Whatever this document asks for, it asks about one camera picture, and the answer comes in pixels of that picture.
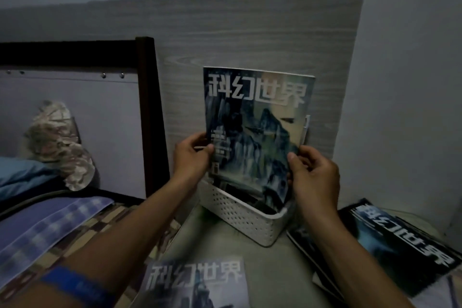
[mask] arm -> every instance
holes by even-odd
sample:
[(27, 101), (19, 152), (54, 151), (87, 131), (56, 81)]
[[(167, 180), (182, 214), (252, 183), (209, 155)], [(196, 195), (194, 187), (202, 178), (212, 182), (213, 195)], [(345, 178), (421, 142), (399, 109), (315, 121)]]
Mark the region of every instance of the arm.
[[(120, 296), (178, 206), (205, 174), (213, 145), (200, 152), (193, 149), (204, 136), (198, 133), (179, 143), (175, 148), (175, 167), (170, 181), (111, 229), (70, 255), (62, 265)], [(80, 301), (42, 282), (32, 284), (11, 304), (11, 307), (32, 306), (84, 307)]]
[(412, 308), (380, 265), (343, 226), (338, 213), (339, 169), (315, 148), (288, 154), (297, 204), (345, 301), (354, 308)]

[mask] perforated basket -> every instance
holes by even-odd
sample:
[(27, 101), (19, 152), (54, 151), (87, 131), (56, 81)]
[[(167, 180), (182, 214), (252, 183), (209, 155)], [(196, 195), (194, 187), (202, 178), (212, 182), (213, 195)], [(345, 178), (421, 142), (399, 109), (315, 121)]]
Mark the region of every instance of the perforated basket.
[(200, 204), (258, 244), (274, 244), (295, 211), (289, 201), (277, 214), (268, 215), (206, 181), (198, 188)]

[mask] hand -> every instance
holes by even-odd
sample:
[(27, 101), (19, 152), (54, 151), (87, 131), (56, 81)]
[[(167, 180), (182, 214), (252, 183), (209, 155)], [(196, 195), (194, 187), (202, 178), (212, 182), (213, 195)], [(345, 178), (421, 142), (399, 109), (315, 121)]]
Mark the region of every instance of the hand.
[(176, 144), (173, 155), (173, 177), (186, 183), (188, 189), (193, 189), (207, 171), (213, 144), (207, 145), (196, 152), (194, 147), (206, 144), (205, 132), (195, 133)]
[(292, 170), (295, 199), (309, 227), (325, 219), (338, 217), (340, 191), (338, 166), (313, 147), (301, 145), (299, 156), (287, 155)]

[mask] wood grain panel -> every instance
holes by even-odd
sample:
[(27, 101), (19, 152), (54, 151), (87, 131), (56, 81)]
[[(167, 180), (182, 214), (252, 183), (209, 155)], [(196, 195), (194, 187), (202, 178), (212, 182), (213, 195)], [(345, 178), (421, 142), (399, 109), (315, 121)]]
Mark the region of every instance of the wood grain panel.
[(332, 156), (363, 0), (120, 0), (0, 10), (0, 41), (155, 39), (169, 156), (205, 130), (203, 66), (316, 76), (309, 143)]

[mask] pillow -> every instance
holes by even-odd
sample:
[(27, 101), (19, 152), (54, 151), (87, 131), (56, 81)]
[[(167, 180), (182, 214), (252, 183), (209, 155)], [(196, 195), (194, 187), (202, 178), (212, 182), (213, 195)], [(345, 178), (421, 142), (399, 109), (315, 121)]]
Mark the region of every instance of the pillow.
[(0, 157), (0, 201), (23, 193), (58, 175), (58, 170), (34, 161)]

